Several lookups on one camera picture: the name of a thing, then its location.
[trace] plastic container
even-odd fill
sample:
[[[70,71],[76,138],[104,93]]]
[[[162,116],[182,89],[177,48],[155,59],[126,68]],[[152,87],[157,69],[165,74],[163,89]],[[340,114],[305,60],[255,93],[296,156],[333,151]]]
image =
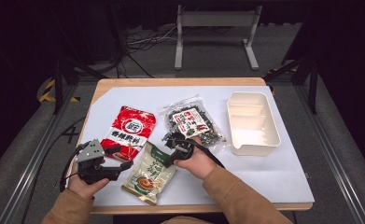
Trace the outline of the plastic container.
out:
[[[237,91],[227,105],[234,154],[267,156],[281,144],[265,94]]]

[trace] red snack bag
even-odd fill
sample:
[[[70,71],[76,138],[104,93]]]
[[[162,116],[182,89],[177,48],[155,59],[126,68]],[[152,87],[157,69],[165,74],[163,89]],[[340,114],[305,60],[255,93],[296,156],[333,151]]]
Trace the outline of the red snack bag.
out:
[[[144,147],[155,124],[156,118],[153,114],[122,106],[105,138],[101,141],[103,148],[121,146],[121,150],[106,156],[121,161],[132,161]]]

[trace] sleeve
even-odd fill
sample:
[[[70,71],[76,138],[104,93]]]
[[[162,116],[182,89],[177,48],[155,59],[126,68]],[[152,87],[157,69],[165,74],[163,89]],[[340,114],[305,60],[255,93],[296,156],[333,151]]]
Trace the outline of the sleeve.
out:
[[[58,197],[42,224],[82,224],[88,223],[93,200],[84,199],[69,189]]]
[[[269,200],[221,167],[206,177],[203,187],[231,224],[291,223]]]

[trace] snack package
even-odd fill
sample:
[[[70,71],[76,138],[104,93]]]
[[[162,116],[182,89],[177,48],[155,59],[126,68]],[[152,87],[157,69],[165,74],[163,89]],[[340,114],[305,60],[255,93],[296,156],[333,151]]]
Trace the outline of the snack package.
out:
[[[228,146],[223,133],[205,110],[200,95],[166,106],[159,114],[169,129],[177,125],[176,132],[186,138],[198,136],[203,146],[212,152]]]
[[[121,150],[106,156],[120,161],[132,161],[145,145],[155,124],[156,118],[153,114],[122,106],[105,138],[101,141],[103,148],[121,146]]]
[[[168,154],[147,142],[144,154],[121,188],[145,203],[156,205],[157,195],[162,192],[175,173],[174,165],[168,168],[162,165],[168,157]]]

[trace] hand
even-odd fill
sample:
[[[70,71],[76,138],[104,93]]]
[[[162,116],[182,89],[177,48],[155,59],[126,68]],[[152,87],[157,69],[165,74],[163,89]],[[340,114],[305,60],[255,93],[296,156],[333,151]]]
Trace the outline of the hand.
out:
[[[76,171],[77,167],[73,164],[71,174],[74,174]],[[105,178],[88,185],[84,180],[80,179],[78,174],[76,174],[69,177],[68,188],[82,198],[92,199],[94,194],[100,189],[103,189],[108,183],[109,179]]]
[[[192,137],[191,139],[198,144],[202,143],[198,137]],[[189,170],[194,176],[202,180],[217,167],[217,164],[197,147],[194,147],[193,154],[188,160],[176,160],[174,165]]]

